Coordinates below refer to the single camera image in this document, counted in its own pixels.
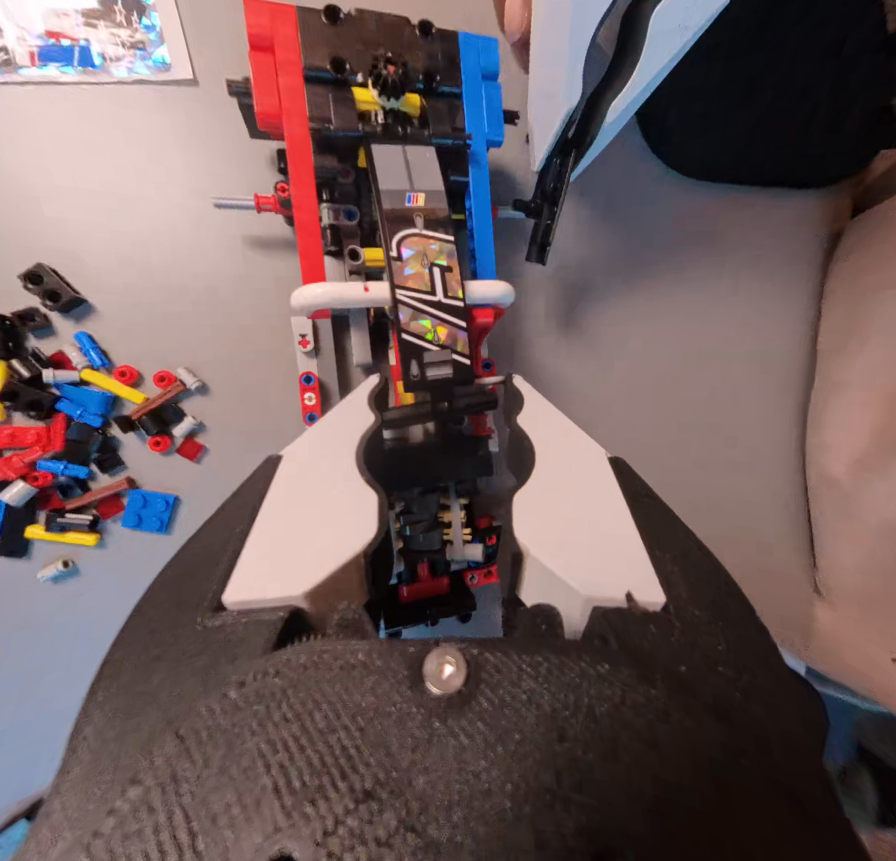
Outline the person's right hand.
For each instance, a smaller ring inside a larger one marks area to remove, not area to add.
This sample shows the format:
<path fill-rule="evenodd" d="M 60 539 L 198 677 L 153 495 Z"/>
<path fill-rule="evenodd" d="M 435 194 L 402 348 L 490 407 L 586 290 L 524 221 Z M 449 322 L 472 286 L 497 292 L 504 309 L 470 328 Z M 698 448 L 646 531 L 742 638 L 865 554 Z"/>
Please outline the person's right hand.
<path fill-rule="evenodd" d="M 492 0 L 497 23 L 521 70 L 530 71 L 532 0 Z"/>

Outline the holographic sticker sheet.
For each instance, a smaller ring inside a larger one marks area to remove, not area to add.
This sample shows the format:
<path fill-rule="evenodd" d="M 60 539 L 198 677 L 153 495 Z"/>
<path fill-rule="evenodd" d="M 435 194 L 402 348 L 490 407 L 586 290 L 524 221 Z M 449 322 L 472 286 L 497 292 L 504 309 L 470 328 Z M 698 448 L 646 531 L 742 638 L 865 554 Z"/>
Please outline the holographic sticker sheet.
<path fill-rule="evenodd" d="M 1 81 L 188 83 L 176 0 L 1 0 Z"/>

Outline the pile of colourful lego pieces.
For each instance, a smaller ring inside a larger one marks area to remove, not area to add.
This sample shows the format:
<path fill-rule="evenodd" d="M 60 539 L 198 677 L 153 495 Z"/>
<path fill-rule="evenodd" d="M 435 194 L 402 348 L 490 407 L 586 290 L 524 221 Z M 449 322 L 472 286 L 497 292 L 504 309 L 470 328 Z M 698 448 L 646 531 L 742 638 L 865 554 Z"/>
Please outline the pile of colourful lego pieces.
<path fill-rule="evenodd" d="M 43 262 L 18 282 L 36 305 L 1 315 L 1 555 L 23 560 L 34 544 L 67 550 L 103 545 L 108 524 L 151 535 L 172 528 L 180 499 L 140 487 L 121 438 L 161 456 L 200 462 L 203 423 L 185 408 L 207 385 L 190 367 L 141 372 L 116 363 L 88 331 L 43 346 L 52 315 L 75 318 L 90 303 Z"/>

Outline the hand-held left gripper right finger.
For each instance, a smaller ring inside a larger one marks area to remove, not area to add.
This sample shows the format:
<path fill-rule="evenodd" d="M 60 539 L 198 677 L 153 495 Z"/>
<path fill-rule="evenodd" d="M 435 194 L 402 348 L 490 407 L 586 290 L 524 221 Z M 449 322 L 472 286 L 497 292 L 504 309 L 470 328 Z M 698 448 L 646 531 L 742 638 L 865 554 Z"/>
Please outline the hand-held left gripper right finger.
<path fill-rule="evenodd" d="M 567 639 L 582 637 L 595 608 L 663 609 L 608 452 L 518 374 L 505 380 L 505 423 L 522 603 L 553 608 Z"/>

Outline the long black lego piece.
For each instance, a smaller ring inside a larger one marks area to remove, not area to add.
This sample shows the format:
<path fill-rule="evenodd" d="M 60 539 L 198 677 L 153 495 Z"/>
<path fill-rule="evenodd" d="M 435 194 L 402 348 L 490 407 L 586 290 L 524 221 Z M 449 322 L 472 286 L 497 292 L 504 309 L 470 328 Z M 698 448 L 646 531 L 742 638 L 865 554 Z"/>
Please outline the long black lego piece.
<path fill-rule="evenodd" d="M 527 217 L 533 221 L 528 262 L 546 265 L 575 165 L 575 148 L 569 141 L 550 152 L 539 172 L 529 201 Z"/>

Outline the black wrist rest pad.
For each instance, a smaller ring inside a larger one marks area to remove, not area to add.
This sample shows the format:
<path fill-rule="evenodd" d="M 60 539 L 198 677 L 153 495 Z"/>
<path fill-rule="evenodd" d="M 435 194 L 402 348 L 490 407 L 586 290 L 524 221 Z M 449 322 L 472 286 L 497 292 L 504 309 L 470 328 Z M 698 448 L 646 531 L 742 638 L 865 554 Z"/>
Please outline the black wrist rest pad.
<path fill-rule="evenodd" d="M 729 0 L 635 120 L 690 179 L 816 189 L 894 149 L 883 0 Z"/>

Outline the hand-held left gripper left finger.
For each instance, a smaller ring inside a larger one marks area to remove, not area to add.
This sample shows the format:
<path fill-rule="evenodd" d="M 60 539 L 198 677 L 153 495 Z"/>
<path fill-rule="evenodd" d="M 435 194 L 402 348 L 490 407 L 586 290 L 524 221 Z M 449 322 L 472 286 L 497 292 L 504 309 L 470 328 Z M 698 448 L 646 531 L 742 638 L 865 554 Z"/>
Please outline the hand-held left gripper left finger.
<path fill-rule="evenodd" d="M 329 613 L 369 598 L 365 560 L 382 536 L 385 499 L 361 452 L 379 417 L 369 376 L 280 454 L 221 602 L 231 612 Z"/>

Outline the lego car chassis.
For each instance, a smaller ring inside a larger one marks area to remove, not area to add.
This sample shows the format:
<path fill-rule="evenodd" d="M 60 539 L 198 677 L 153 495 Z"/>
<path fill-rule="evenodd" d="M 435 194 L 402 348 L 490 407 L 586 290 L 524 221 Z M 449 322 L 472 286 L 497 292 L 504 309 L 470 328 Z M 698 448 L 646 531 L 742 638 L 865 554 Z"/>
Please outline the lego car chassis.
<path fill-rule="evenodd" d="M 488 494 L 503 378 L 487 337 L 514 291 L 497 279 L 488 154 L 519 113 L 503 105 L 497 40 L 336 4 L 244 12 L 250 74 L 228 92 L 253 138 L 280 142 L 279 179 L 214 206 L 295 233 L 305 429 L 384 380 L 361 452 L 385 499 L 365 560 L 375 629 L 463 626 L 500 584 Z"/>

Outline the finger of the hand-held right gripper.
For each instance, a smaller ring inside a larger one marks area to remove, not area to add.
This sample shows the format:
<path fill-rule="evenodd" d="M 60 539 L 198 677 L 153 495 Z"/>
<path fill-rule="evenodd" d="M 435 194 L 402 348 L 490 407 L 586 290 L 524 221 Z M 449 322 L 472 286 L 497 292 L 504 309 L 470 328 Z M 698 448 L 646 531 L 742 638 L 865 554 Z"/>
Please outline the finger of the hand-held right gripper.
<path fill-rule="evenodd" d="M 592 39 L 616 0 L 532 0 L 528 137 L 539 171 L 580 102 Z"/>
<path fill-rule="evenodd" d="M 581 175 L 616 137 L 729 0 L 632 0 L 613 53 L 577 112 L 568 140 L 572 176 Z"/>

